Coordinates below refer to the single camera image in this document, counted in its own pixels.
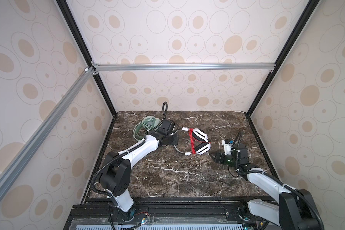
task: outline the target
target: metal bar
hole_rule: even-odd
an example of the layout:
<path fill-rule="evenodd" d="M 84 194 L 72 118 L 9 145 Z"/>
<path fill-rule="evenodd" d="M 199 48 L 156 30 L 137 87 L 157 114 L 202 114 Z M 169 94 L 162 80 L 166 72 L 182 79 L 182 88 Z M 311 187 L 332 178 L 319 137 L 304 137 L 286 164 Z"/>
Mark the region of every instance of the metal bar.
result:
<path fill-rule="evenodd" d="M 272 70 L 275 63 L 96 64 L 96 71 L 115 70 Z"/>
<path fill-rule="evenodd" d="M 268 168 L 270 168 L 271 174 L 272 174 L 274 177 L 276 177 L 277 179 L 279 179 L 279 178 L 278 178 L 278 175 L 277 175 L 277 173 L 276 173 L 275 167 L 273 167 L 272 161 L 271 161 L 270 157 L 268 156 L 268 153 L 267 153 L 267 151 L 266 151 L 266 149 L 265 149 L 265 146 L 263 145 L 262 140 L 261 140 L 261 138 L 260 138 L 259 135 L 258 135 L 258 132 L 257 132 L 256 127 L 254 126 L 254 124 L 253 124 L 253 122 L 252 122 L 251 117 L 248 115 L 248 113 L 244 113 L 244 114 L 245 114 L 245 117 L 247 118 L 247 120 L 248 120 L 248 122 L 249 122 L 249 126 L 251 127 L 254 136 L 256 137 L 256 140 L 257 140 L 257 142 L 258 142 L 259 148 L 260 148 L 261 151 L 262 151 L 263 157 L 264 157 L 264 159 L 266 160 L 266 163 L 267 163 L 267 165 L 268 165 Z"/>
<path fill-rule="evenodd" d="M 67 21 L 69 29 L 72 32 L 74 40 L 78 44 L 78 47 L 79 47 L 80 51 L 82 52 L 82 55 L 83 55 L 84 59 L 86 60 L 87 65 L 93 66 L 91 54 L 89 53 L 89 51 L 87 49 L 86 43 L 83 40 L 82 34 L 79 31 L 79 28 L 78 28 L 78 26 L 74 20 L 74 17 L 70 11 L 70 8 L 69 8 L 66 0 L 56 0 L 56 2 L 58 4 L 59 9 L 62 12 L 65 20 Z M 98 73 L 96 73 L 96 75 L 94 75 L 93 77 L 94 77 L 94 80 L 96 81 L 97 86 L 99 87 L 99 89 L 101 91 L 103 98 L 105 99 L 107 107 L 109 108 L 111 114 L 113 116 L 115 116 L 116 115 L 115 107 L 114 107 L 113 103 L 111 102 L 111 99 L 110 99 L 108 93 L 106 92 L 106 88 L 105 88 L 104 84 L 102 83 L 100 75 Z"/>
<path fill-rule="evenodd" d="M 111 132 L 113 131 L 113 128 L 114 128 L 114 125 L 115 125 L 115 122 L 116 122 L 116 118 L 118 117 L 118 114 L 116 114 L 114 117 L 113 117 L 113 120 L 111 121 L 111 124 L 110 124 L 110 127 L 107 131 L 107 134 L 106 134 L 106 137 L 105 137 L 105 140 L 102 144 L 102 148 L 101 148 L 101 151 L 99 153 L 99 156 L 96 160 L 96 164 L 94 165 L 94 168 L 93 168 L 93 171 L 92 171 L 92 174 L 91 174 L 91 177 L 93 177 L 93 175 L 97 172 L 97 170 L 100 168 L 100 165 L 101 165 L 101 162 L 102 162 L 102 158 L 104 156 L 104 153 L 106 151 L 106 147 L 107 147 L 107 144 L 108 144 L 108 141 L 110 140 L 110 136 L 111 136 Z M 88 184 L 87 184 L 87 191 L 84 193 L 83 195 L 83 198 L 82 198 L 82 203 L 84 202 L 87 202 L 88 199 L 89 199 L 89 194 L 91 193 L 91 190 L 90 190 L 90 185 L 91 185 L 91 180 L 88 181 Z"/>
<path fill-rule="evenodd" d="M 263 95 L 267 91 L 267 88 L 270 86 L 272 79 L 275 77 L 277 71 L 280 69 L 282 63 L 285 61 L 287 55 L 289 54 L 291 48 L 293 47 L 295 41 L 298 39 L 300 33 L 303 31 L 304 26 L 307 24 L 308 19 L 312 15 L 314 9 L 318 5 L 318 2 L 320 0 L 309 0 L 307 6 L 305 7 L 302 15 L 300 16 L 297 24 L 295 25 L 293 31 L 291 32 L 288 40 L 286 41 L 286 44 L 284 48 L 281 50 L 280 55 L 278 56 L 276 60 L 276 67 L 272 72 L 270 72 L 264 81 L 261 89 L 258 91 L 258 94 L 256 98 L 254 99 L 252 105 L 250 106 L 248 110 L 248 115 L 251 116 L 252 113 L 254 112 L 255 108 L 257 107 L 258 103 L 262 99 Z"/>
<path fill-rule="evenodd" d="M 36 153 L 37 149 L 40 147 L 52 128 L 59 121 L 60 117 L 73 102 L 79 90 L 83 87 L 89 77 L 92 76 L 93 72 L 94 70 L 92 67 L 89 67 L 87 72 L 83 72 L 60 102 L 55 106 L 51 114 L 44 120 L 44 122 L 42 122 L 40 127 L 33 134 L 32 138 L 23 146 L 12 163 L 0 175 L 0 201 L 26 167 L 32 156 Z"/>

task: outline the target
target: silver horizontal bar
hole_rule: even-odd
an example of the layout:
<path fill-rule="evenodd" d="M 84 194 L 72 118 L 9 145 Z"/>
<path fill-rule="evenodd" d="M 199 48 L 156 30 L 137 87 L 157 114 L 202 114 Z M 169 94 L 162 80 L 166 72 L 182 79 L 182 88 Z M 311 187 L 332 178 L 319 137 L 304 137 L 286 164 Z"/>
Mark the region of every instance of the silver horizontal bar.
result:
<path fill-rule="evenodd" d="M 96 71 L 115 70 L 273 70 L 275 63 L 96 64 Z"/>
<path fill-rule="evenodd" d="M 92 76 L 93 72 L 94 70 L 92 67 L 88 67 L 87 72 L 83 72 L 83 74 L 78 77 L 68 92 L 52 110 L 51 114 L 44 120 L 44 122 L 42 122 L 40 127 L 32 135 L 31 139 L 23 146 L 15 159 L 0 175 L 0 201 L 18 178 L 19 174 L 26 167 L 32 156 L 36 153 L 37 149 L 46 139 L 47 135 L 67 110 L 69 105 L 73 102 L 75 96 L 78 95 L 78 92 L 81 90 L 88 78 Z"/>

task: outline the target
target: green headphones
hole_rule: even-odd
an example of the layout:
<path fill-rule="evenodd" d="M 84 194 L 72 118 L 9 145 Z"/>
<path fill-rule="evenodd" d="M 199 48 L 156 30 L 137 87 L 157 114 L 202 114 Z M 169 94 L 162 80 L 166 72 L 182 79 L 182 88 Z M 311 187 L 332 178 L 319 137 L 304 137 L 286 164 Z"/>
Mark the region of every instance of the green headphones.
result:
<path fill-rule="evenodd" d="M 147 116 L 141 122 L 139 122 L 133 129 L 133 137 L 136 141 L 143 139 L 143 136 L 138 134 L 139 130 L 143 127 L 146 130 L 151 130 L 153 127 L 160 123 L 160 119 L 155 118 L 154 116 Z"/>

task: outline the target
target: white vent grille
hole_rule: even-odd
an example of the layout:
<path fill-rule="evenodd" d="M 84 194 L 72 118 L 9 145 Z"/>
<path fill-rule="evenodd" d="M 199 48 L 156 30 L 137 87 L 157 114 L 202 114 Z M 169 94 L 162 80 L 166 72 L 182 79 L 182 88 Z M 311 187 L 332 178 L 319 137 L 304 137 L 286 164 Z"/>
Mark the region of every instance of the white vent grille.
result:
<path fill-rule="evenodd" d="M 116 230 L 130 228 L 133 225 L 118 225 Z M 154 224 L 143 225 L 138 230 L 243 230 L 241 224 Z M 110 225 L 78 225 L 76 230 L 111 230 Z"/>

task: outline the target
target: patterned wallpaper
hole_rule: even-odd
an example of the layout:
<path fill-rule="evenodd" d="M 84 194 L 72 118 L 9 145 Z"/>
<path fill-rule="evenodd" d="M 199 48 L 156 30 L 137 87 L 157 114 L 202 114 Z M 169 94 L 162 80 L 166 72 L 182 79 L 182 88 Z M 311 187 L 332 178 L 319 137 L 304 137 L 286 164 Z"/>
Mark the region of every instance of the patterned wallpaper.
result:
<path fill-rule="evenodd" d="M 281 180 L 345 230 L 345 0 L 317 8 L 252 119 Z"/>
<path fill-rule="evenodd" d="M 248 111 L 269 70 L 100 71 L 118 111 Z"/>
<path fill-rule="evenodd" d="M 308 0 L 68 0 L 95 62 L 274 62 Z"/>
<path fill-rule="evenodd" d="M 0 174 L 84 68 L 52 0 L 0 1 Z"/>
<path fill-rule="evenodd" d="M 0 202 L 0 229 L 62 230 L 111 118 L 91 77 Z"/>

